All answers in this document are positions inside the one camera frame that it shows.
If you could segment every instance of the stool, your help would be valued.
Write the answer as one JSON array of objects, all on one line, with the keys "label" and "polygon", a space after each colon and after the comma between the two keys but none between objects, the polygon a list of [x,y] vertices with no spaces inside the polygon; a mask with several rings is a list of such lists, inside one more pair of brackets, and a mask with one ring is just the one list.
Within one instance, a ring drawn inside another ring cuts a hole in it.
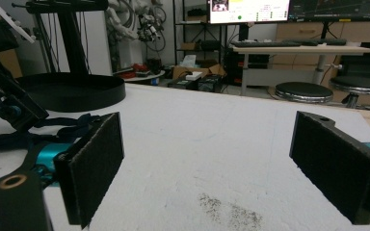
[{"label": "stool", "polygon": [[276,85],[276,95],[283,99],[303,103],[327,103],[332,101],[332,91],[328,88],[303,82],[278,84]]},{"label": "stool", "polygon": [[370,94],[370,78],[360,76],[337,76],[330,79],[330,86],[350,94],[342,100],[347,108],[355,108],[358,94]]}]

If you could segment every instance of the keyboard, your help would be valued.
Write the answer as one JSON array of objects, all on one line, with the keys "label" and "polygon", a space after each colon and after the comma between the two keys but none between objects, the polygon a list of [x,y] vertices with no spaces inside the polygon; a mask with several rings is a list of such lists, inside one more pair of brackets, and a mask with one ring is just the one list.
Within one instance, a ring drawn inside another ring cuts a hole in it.
[{"label": "keyboard", "polygon": [[289,41],[233,41],[232,45],[236,47],[286,47],[301,46],[297,42]]},{"label": "keyboard", "polygon": [[292,38],[285,39],[282,42],[296,42],[300,45],[318,45],[325,43],[326,45],[346,45],[347,40],[344,38]]}]

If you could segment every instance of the black stool seat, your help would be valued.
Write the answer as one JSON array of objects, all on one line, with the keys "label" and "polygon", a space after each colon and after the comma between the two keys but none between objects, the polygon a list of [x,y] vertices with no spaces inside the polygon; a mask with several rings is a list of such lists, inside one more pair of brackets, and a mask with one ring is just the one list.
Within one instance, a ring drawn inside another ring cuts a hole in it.
[{"label": "black stool seat", "polygon": [[327,103],[332,101],[332,91],[316,84],[287,82],[276,85],[278,97],[304,103]]},{"label": "black stool seat", "polygon": [[337,76],[330,79],[330,85],[337,90],[351,93],[370,94],[370,78],[359,76]]}]

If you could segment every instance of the black metal bracket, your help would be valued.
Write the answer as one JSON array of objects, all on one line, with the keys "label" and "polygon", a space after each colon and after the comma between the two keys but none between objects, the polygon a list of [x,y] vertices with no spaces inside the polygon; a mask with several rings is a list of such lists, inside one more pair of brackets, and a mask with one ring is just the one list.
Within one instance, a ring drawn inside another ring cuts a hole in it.
[{"label": "black metal bracket", "polygon": [[297,112],[290,157],[352,224],[369,224],[370,147],[334,124]]}]

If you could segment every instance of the white table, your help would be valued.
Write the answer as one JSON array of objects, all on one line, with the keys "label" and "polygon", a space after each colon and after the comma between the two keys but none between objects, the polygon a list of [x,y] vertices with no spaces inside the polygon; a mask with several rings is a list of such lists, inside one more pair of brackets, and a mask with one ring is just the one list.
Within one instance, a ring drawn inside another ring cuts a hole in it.
[{"label": "white table", "polygon": [[[343,217],[289,157],[298,110],[327,116],[370,141],[359,113],[130,84],[126,93],[117,105],[92,112],[120,112],[125,159],[91,231],[370,230]],[[0,133],[12,130],[0,119]],[[24,154],[0,153],[0,176],[18,167]],[[44,195],[55,230],[80,230],[68,225],[59,189]]]},{"label": "white table", "polygon": [[130,82],[143,82],[145,80],[149,80],[149,83],[151,85],[158,85],[157,81],[153,81],[154,79],[157,79],[165,74],[165,70],[161,70],[158,74],[156,75],[148,75],[146,77],[134,77],[134,78],[129,78],[129,79],[123,79],[126,83]]},{"label": "white table", "polygon": [[[233,51],[245,55],[242,77],[241,95],[246,95],[246,87],[272,86],[284,82],[312,82],[320,84],[323,79],[324,65],[327,55],[362,55],[370,53],[370,48],[357,46],[293,46],[293,47],[233,47]],[[315,70],[285,70],[285,69],[252,69],[248,68],[249,55],[319,55]]]}]

